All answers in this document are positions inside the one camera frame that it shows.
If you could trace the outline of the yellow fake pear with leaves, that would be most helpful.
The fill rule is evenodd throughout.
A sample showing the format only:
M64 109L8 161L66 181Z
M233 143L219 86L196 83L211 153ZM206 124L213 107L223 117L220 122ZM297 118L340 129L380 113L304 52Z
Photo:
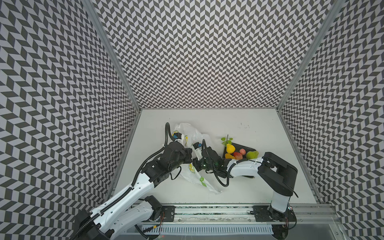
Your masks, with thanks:
M225 150L227 154L233 154L236 151L236 147L232 144L233 138L230 138L229 135L226 137L222 137L222 145L225 146Z

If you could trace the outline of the white plastic bag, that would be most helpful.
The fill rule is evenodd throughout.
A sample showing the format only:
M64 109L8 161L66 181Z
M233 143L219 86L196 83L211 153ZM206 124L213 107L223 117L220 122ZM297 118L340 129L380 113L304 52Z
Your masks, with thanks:
M179 132L183 134L183 141L181 142L181 144L185 148L191 148L193 150L192 152L193 159L196 157L194 153L194 148L193 148L194 143L196 142L202 143L203 140L205 140L208 147L212 143L212 140L209 135L202 134L201 132L198 131L198 129L196 129L195 127L193 127L191 124L188 124L188 123L177 124L174 128L173 133L174 132ZM216 195L219 195L221 193L221 191L217 187L212 185L195 169L195 167L193 166L193 162L190 164L182 165L181 176L186 181L194 185L199 185Z

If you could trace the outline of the red yellow fake mango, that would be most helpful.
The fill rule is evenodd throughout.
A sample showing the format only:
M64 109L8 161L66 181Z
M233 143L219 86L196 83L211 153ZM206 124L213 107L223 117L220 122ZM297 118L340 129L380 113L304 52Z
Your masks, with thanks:
M242 160L244 158L244 156L239 152L234 152L233 156L235 157L236 160Z

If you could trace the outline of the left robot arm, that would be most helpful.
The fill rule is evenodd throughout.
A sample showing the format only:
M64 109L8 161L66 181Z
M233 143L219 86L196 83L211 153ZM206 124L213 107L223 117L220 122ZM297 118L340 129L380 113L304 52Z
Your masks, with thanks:
M193 150L171 142L140 165L134 179L100 206L80 211L71 240L114 240L143 221L159 219L162 204L148 193L168 179L175 169L193 161Z

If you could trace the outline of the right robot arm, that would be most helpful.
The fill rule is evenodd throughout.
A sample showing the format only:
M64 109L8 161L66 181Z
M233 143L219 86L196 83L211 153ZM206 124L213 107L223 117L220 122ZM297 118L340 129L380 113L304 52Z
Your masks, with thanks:
M279 156L266 152L258 157L258 152L228 144L223 157L211 147L201 146L196 149L192 165L198 172L213 174L224 188L230 185L230 179L236 177L256 178L259 176L272 188L273 196L268 207L253 207L253 214L258 222L295 221L293 210L289 206L292 196L298 196L294 190L298 169Z

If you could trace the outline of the black square tray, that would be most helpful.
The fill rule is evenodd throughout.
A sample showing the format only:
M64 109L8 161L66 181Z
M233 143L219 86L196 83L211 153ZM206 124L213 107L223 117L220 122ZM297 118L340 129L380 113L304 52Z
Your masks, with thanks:
M243 159L256 159L259 152L256 149L249 148L236 143L227 143L224 148L222 158L224 160L243 160Z

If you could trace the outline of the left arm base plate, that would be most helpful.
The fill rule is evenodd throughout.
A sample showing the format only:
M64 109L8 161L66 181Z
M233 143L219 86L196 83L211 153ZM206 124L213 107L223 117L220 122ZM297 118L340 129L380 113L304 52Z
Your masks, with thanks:
M153 211L150 218L153 222L173 222L175 218L176 207L172 205L162 206Z

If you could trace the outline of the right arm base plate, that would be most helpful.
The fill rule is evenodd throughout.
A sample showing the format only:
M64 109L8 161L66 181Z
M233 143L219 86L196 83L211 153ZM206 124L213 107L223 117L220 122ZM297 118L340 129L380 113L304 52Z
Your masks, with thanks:
M297 218L291 206L288 206L284 213L274 210L271 206L255 205L250 211L257 222L296 222Z

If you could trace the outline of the aluminium front rail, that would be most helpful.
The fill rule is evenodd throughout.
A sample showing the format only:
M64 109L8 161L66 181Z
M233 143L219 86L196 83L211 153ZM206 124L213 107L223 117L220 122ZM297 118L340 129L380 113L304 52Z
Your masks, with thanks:
M176 207L174 224L269 224L284 225L281 222L257 222L250 211L255 205L268 206L267 204L173 204ZM148 202L133 204L120 210L109 209L104 213L93 210L91 217L93 222L107 230L113 226L124 226L128 224L139 225L142 222L158 223L150 220L153 211L167 205L151 205ZM341 219L336 211L327 204L293 204L291 205L297 221L294 224L340 224Z

